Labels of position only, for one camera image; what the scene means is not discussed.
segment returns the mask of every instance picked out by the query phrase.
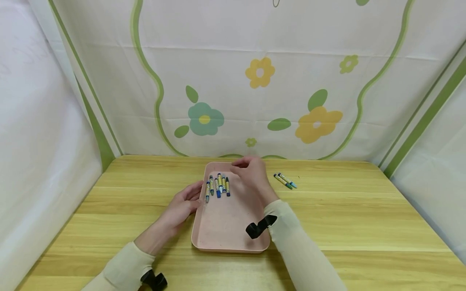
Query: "beige sleeve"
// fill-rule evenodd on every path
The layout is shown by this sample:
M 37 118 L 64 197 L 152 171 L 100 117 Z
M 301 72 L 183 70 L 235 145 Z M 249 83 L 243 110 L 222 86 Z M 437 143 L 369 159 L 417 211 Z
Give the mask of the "beige sleeve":
M 137 291 L 141 277 L 152 268 L 154 259 L 131 242 L 82 291 Z
M 287 203 L 274 201 L 264 209 L 264 214 L 277 216 L 268 229 L 296 290 L 346 290 L 336 270 L 302 229 Z

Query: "finger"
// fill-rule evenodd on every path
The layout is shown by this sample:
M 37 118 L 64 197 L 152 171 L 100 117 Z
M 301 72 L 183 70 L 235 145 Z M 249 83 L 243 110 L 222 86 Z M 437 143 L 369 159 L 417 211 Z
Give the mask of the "finger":
M 240 176 L 240 177 L 241 177 L 242 174 L 243 174 L 243 170 L 244 170 L 244 169 L 238 168 L 238 167 L 235 167 L 235 166 L 231 166 L 231 167 L 230 167 L 230 172 L 232 172 L 233 174 L 236 174 L 236 175 L 238 175 L 238 176 Z
M 199 197 L 201 194 L 201 188 L 199 188 L 199 191 L 193 191 L 188 196 L 186 196 L 186 200 L 191 200 L 193 197 Z
M 189 207 L 190 214 L 194 213 L 199 208 L 199 206 L 201 206 L 200 200 L 186 201 L 186 203 L 189 203 L 188 207 Z
M 182 196 L 183 199 L 186 200 L 186 197 L 190 195 L 192 192 L 196 193 L 197 191 L 200 191 L 200 188 L 202 187 L 202 182 L 203 181 L 201 180 L 201 181 L 197 181 L 196 183 L 186 186 L 186 188 L 178 192 L 177 195 Z
M 199 192 L 199 193 L 193 195 L 189 200 L 190 200 L 190 201 L 195 201 L 195 200 L 198 200 L 199 197 L 201 197 L 201 192 Z
M 244 156 L 232 163 L 233 166 L 243 166 L 242 168 L 245 168 L 244 166 L 248 166 L 249 163 L 255 158 L 255 156 Z

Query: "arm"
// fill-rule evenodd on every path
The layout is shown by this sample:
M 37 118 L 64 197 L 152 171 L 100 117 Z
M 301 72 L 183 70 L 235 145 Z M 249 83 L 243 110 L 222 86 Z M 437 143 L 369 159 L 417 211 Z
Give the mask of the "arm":
M 264 214 L 277 216 L 268 229 L 297 290 L 346 290 L 333 266 L 304 232 L 287 203 L 276 200 L 265 207 Z
M 230 170 L 256 192 L 263 205 L 267 205 L 264 215 L 277 216 L 268 229 L 295 288 L 299 291 L 346 290 L 333 266 L 302 229 L 290 206 L 278 198 L 268 181 L 264 161 L 243 157 L 233 162 Z
M 82 291 L 137 291 L 163 245 L 200 206 L 201 187 L 199 181 L 177 193 L 157 221 L 117 253 Z

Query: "hand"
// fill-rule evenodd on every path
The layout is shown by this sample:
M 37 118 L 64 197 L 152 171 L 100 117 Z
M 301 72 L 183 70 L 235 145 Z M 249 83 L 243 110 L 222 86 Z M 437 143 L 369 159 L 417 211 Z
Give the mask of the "hand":
M 268 181 L 265 162 L 261 158 L 244 156 L 232 163 L 230 171 L 237 174 L 248 188 L 256 192 L 264 206 L 279 199 Z
M 134 240 L 140 250 L 155 256 L 178 233 L 183 222 L 201 205 L 199 196 L 202 183 L 191 184 L 173 197 L 157 221 Z

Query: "crayon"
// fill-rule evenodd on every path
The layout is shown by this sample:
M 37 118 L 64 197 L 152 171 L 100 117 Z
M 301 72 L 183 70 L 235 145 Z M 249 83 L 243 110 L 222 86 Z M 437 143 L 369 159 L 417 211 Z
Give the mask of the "crayon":
M 213 196 L 213 177 L 212 177 L 212 175 L 210 175 L 209 179 L 210 179 L 210 184 L 212 185 L 212 187 L 210 188 L 210 195 Z
M 293 186 L 293 187 L 295 187 L 295 188 L 298 188 L 298 186 L 296 186 L 296 184 L 293 183 L 293 181 L 288 180 L 288 178 L 286 178 L 282 173 L 278 173 L 278 175 L 279 175 L 283 180 L 285 180 L 285 182 L 287 182 L 288 184 L 290 184 L 291 186 Z
M 221 192 L 220 192 L 219 180 L 217 178 L 215 178 L 215 188 L 217 188 L 217 198 L 220 198 Z
M 226 196 L 230 197 L 230 181 L 228 180 L 228 177 L 226 177 L 225 184 L 226 184 Z
M 209 203 L 210 182 L 206 183 L 206 203 Z
M 226 193 L 227 190 L 225 189 L 226 188 L 225 175 L 222 175 L 222 185 L 223 185 L 222 193 Z
M 217 179 L 219 181 L 219 190 L 220 192 L 223 191 L 223 184 L 222 184 L 222 175 L 220 173 L 217 174 Z
M 290 189 L 293 189 L 293 187 L 291 187 L 290 184 L 288 184 L 285 180 L 283 180 L 280 176 L 278 176 L 277 174 L 274 174 L 274 177 L 275 179 L 277 179 L 278 181 L 280 181 L 283 185 L 287 186 L 288 188 Z

